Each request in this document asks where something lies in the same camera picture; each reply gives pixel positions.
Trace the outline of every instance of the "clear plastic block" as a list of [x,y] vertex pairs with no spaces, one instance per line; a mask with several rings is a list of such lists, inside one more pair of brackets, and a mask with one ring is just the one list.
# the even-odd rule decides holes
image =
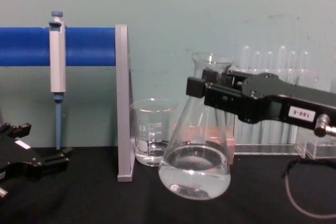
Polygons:
[[300,129],[298,131],[296,151],[301,157],[307,155],[311,159],[335,158],[336,137],[317,137],[313,131]]

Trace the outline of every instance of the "label sticker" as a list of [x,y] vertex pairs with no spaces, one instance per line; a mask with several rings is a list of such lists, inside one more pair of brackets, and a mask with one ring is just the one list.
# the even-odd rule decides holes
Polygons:
[[24,148],[26,150],[30,148],[30,146],[28,144],[22,142],[21,140],[15,141],[15,143],[20,145],[22,148]]
[[297,118],[308,122],[313,122],[316,112],[313,110],[306,110],[299,107],[291,106],[289,108],[288,116]]
[[143,152],[147,152],[148,151],[148,145],[147,145],[146,141],[139,140],[139,150],[141,150]]
[[0,173],[0,179],[3,179],[6,175],[6,172]]

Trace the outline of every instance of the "flask rim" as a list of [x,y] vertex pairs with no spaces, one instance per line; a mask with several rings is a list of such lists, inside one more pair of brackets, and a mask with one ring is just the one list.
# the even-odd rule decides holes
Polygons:
[[196,62],[205,63],[207,65],[231,65],[233,61],[222,55],[212,52],[193,52],[192,59]]

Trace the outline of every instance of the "metal knob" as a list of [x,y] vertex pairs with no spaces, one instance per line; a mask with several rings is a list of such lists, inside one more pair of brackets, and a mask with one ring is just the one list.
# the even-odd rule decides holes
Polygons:
[[316,136],[324,137],[327,134],[329,128],[330,118],[326,114],[319,115],[316,120],[314,133]]
[[63,12],[61,12],[60,10],[54,10],[51,12],[52,17],[63,17]]

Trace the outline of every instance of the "glass beaker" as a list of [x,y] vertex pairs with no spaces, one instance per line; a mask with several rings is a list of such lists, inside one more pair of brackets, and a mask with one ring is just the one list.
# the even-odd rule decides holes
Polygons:
[[172,134],[172,113],[177,104],[167,99],[146,99],[131,104],[134,113],[135,157],[158,166]]
[[[203,69],[222,72],[228,58],[193,53],[194,76]],[[204,98],[189,97],[159,167],[162,183],[171,192],[195,200],[223,194],[230,184],[225,112],[204,105]]]

